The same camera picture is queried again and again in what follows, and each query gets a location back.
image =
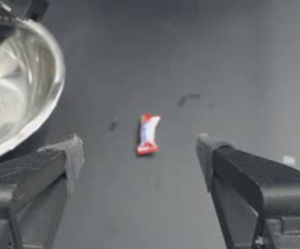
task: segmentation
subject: gray table surface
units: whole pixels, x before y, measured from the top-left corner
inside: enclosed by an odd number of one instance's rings
[[[53,248],[224,248],[194,141],[300,168],[300,1],[55,0],[44,23],[68,66],[51,140],[76,132],[86,154]],[[151,158],[144,112],[163,117]]]

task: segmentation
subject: candy wrapper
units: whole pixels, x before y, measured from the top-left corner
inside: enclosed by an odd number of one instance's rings
[[[147,155],[159,151],[159,146],[155,143],[155,129],[160,116],[143,114],[140,118],[140,143],[136,147],[136,154]]]

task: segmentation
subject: stain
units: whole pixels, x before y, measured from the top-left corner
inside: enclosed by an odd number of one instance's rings
[[[200,99],[200,94],[199,93],[190,93],[187,95],[183,95],[179,99],[178,99],[178,102],[176,102],[176,106],[178,107],[183,107],[187,100],[196,100],[196,99]]]
[[[163,22],[160,24],[162,29],[175,35],[180,34],[180,30],[176,28],[176,26],[174,24],[171,24],[170,22]]]
[[[215,108],[215,104],[214,104],[214,103],[210,103],[210,104],[207,105],[207,108],[208,108],[208,109],[214,109],[214,108]]]
[[[114,120],[110,122],[108,131],[110,131],[110,132],[114,132],[114,131],[116,130],[118,126],[119,126],[118,119],[114,119]]]

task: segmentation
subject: metal bowl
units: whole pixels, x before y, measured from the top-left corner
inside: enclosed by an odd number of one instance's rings
[[[48,30],[33,21],[20,22],[0,45],[0,157],[47,121],[64,76],[63,54]]]

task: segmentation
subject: bowl rim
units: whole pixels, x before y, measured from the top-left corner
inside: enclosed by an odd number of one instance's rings
[[[49,33],[48,29],[39,23],[32,20],[23,21],[24,27],[27,27],[39,37],[44,39],[47,43],[47,48],[53,55],[55,63],[55,76],[52,87],[48,91],[43,108],[39,110],[36,116],[28,121],[23,126],[19,132],[11,136],[4,142],[0,143],[0,157],[11,152],[28,138],[29,136],[40,129],[44,122],[47,121],[51,113],[57,105],[65,80],[65,63],[61,53],[60,46]]]

